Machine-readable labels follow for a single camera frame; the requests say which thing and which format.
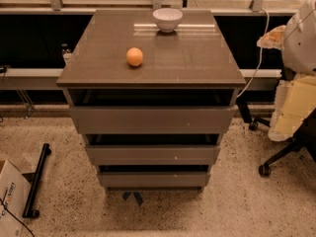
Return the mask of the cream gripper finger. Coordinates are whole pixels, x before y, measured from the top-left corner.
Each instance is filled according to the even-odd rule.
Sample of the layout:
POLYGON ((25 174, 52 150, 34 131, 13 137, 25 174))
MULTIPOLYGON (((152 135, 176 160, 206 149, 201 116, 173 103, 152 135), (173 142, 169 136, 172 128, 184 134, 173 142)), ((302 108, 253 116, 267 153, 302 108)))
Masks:
POLYGON ((257 46, 267 49, 282 49, 284 31, 285 25, 272 29, 259 38, 257 46))

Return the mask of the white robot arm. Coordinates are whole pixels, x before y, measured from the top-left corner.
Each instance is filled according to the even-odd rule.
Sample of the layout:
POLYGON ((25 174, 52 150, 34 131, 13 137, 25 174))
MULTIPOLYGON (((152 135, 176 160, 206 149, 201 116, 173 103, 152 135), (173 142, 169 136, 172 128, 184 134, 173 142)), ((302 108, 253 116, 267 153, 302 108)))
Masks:
POLYGON ((295 73, 276 87, 268 132, 270 140, 285 141, 316 109, 316 0, 306 0, 286 25, 264 34, 257 46, 280 50, 284 67, 295 73))

